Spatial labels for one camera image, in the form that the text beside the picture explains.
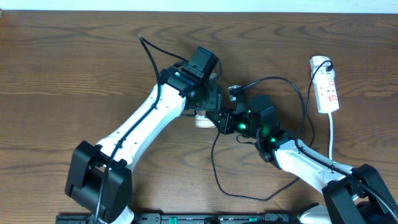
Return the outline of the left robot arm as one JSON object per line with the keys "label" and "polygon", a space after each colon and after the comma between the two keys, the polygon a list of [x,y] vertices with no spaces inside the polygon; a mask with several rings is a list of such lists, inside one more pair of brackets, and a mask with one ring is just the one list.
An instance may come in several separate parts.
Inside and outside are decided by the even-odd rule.
{"label": "left robot arm", "polygon": [[144,151],[184,110],[220,108],[219,75],[198,77],[197,71],[177,64],[163,69],[148,98],[120,127],[95,145],[77,145],[65,194],[91,212],[81,223],[131,223],[132,173]]}

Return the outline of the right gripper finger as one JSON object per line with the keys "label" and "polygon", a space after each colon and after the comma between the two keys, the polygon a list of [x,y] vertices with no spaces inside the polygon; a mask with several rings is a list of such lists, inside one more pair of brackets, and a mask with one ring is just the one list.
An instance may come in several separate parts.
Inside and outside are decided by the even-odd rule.
{"label": "right gripper finger", "polygon": [[226,110],[220,111],[207,111],[206,116],[212,120],[221,120],[229,117],[229,112]]}
{"label": "right gripper finger", "polygon": [[218,132],[220,134],[225,134],[226,131],[226,120],[221,119],[213,122],[216,128],[218,129]]}

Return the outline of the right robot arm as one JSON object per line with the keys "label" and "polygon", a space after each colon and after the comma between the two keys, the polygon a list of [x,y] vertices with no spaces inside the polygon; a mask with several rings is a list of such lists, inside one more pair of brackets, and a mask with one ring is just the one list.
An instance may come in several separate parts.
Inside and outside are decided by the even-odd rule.
{"label": "right robot arm", "polygon": [[206,116],[221,134],[255,139],[265,162],[323,195],[325,205],[300,214],[300,223],[397,223],[397,204],[374,167],[335,162],[295,139],[281,128],[268,96],[254,96],[239,101],[234,110],[209,111]]}

